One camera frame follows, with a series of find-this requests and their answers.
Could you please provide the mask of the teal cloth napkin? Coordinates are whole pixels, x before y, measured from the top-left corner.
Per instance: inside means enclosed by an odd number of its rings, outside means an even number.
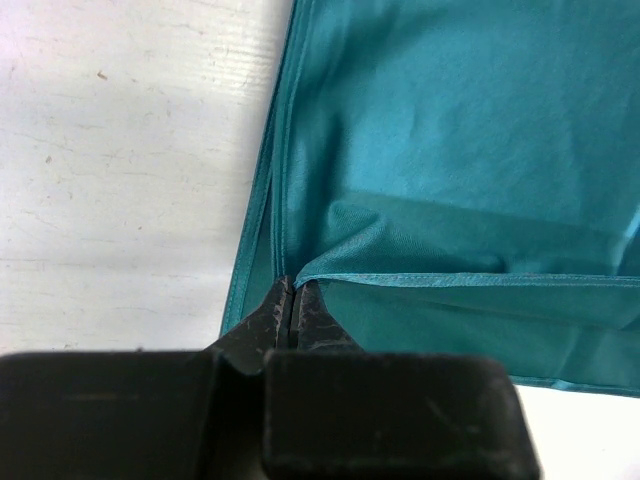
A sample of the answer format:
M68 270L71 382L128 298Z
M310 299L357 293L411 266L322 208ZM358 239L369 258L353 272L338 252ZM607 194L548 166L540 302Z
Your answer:
M297 1L223 317L639 393L639 5Z

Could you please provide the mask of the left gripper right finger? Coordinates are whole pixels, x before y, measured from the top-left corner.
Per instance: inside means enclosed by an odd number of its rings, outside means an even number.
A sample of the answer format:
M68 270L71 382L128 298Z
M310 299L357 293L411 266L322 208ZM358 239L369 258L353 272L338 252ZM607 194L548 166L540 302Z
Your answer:
M271 479L537 479L506 370L482 356L371 353L297 290L265 361L262 462Z

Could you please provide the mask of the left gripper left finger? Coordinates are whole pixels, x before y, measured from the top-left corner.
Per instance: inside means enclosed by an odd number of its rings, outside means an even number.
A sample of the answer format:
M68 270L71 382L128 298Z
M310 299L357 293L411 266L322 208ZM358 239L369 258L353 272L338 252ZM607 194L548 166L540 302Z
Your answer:
M261 479L263 360L292 282L201 350L25 352L1 359L5 479Z

